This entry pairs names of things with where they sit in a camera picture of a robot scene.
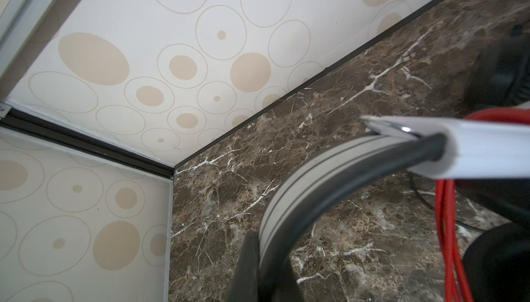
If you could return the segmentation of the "left slanted aluminium rail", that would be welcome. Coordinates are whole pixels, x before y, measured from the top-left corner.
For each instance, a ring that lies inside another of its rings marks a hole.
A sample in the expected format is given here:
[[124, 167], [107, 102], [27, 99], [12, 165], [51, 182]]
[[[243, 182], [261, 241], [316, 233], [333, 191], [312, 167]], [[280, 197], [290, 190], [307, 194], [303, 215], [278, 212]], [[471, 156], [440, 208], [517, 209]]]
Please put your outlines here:
[[1, 0], [1, 75], [17, 59], [56, 0]]

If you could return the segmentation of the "left black frame post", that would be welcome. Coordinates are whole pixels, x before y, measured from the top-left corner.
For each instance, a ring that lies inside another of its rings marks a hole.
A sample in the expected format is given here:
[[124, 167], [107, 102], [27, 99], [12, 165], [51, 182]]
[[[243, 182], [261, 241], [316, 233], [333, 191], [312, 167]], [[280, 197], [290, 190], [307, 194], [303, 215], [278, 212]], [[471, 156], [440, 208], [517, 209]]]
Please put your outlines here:
[[80, 132], [57, 125], [31, 114], [1, 104], [1, 127], [55, 143], [81, 153], [89, 154], [164, 179], [172, 179], [174, 168], [161, 164], [142, 154], [120, 148]]

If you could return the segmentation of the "black headphones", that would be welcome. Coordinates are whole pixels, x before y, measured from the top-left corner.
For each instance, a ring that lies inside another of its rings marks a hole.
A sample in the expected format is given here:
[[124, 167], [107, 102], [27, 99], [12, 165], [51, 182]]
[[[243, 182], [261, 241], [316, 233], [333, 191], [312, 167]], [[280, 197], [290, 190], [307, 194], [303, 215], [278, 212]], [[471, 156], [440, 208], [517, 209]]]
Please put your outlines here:
[[473, 111], [515, 107], [529, 101], [529, 33], [515, 25], [489, 44], [473, 66], [464, 102]]

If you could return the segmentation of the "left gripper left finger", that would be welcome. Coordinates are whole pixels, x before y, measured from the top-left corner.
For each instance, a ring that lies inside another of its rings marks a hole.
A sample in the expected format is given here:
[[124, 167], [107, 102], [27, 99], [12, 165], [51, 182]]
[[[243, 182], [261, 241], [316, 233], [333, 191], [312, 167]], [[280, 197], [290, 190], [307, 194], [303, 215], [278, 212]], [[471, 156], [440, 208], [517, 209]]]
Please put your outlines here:
[[258, 271], [259, 237], [255, 231], [248, 231], [240, 249], [226, 300], [259, 301]]

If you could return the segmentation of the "white headphones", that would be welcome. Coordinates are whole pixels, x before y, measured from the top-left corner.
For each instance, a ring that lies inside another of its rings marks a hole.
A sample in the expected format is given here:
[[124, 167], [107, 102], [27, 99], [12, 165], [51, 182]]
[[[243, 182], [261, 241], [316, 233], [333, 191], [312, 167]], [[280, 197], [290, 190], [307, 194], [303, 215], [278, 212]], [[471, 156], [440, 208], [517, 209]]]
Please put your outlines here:
[[[464, 119], [365, 116], [366, 135], [316, 155], [281, 184], [259, 225], [259, 297], [276, 261], [354, 192], [401, 170], [436, 182], [435, 222], [447, 301], [529, 300], [529, 105]], [[461, 253], [458, 194], [507, 219]]]

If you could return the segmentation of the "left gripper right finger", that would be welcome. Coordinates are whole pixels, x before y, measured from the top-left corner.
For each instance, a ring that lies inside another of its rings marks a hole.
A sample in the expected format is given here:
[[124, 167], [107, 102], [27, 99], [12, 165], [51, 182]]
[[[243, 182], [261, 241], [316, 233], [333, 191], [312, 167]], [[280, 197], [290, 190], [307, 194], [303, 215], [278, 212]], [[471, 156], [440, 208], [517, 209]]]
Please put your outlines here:
[[297, 277], [288, 257], [275, 262], [272, 271], [272, 301], [304, 302], [304, 296], [297, 284]]

